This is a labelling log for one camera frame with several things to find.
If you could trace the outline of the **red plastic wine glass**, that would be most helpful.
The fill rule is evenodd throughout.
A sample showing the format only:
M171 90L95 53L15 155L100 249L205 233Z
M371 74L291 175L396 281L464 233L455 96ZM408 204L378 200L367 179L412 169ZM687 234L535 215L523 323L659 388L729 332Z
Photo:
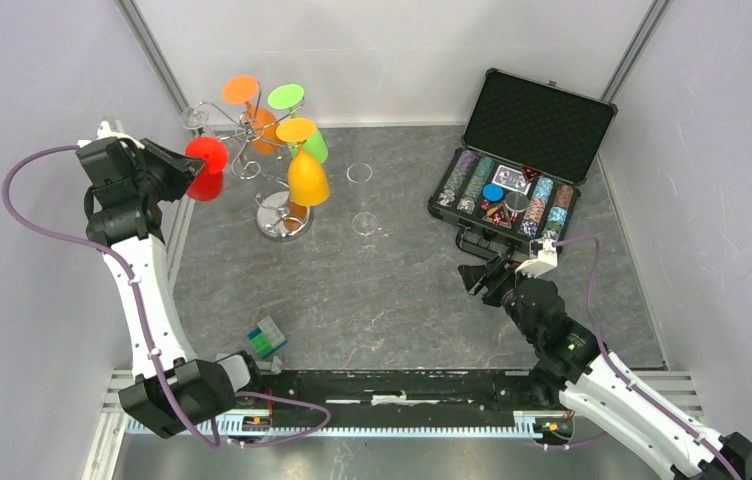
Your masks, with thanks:
M185 154L204 162L202 170L187 190L187 196L201 202L216 199L223 191L223 170L229 160L226 146L217 138L200 136L188 143Z

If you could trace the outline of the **yellow plastic wine glass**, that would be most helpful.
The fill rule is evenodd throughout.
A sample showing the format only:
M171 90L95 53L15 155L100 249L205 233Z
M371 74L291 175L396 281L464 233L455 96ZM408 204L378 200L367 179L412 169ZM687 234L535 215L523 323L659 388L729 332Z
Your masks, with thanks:
M298 205L314 207L329 198L330 186L324 168L306 153L292 158L287 179L290 198Z

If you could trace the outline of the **clear flute glass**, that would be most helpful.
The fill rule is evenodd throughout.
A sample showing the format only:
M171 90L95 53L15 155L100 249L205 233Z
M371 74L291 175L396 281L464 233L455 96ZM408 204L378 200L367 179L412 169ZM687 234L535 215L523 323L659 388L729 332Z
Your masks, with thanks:
M355 200L351 227L356 234L368 237L378 229L378 218L371 207L373 170L367 163L354 163L347 168L346 176Z

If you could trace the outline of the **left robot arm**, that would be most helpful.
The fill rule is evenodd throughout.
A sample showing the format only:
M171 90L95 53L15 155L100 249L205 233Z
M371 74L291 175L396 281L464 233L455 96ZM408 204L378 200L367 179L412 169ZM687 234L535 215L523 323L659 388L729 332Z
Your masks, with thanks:
M87 242L103 255L129 328L132 383L118 393L122 409L170 438L196 432L236 403L258 405L266 381L252 356L200 359L169 287L159 204L181 199L207 161L123 134L81 140L76 156L91 181L84 198Z

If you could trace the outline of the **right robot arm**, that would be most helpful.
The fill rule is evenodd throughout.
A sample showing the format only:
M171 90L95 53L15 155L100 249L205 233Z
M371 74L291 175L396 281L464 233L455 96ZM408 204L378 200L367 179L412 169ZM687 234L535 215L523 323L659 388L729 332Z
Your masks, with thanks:
M723 435L661 396L566 312L558 287L496 258L457 271L470 295L504 310L538 359L529 392L586 417L662 479L752 479L752 442Z

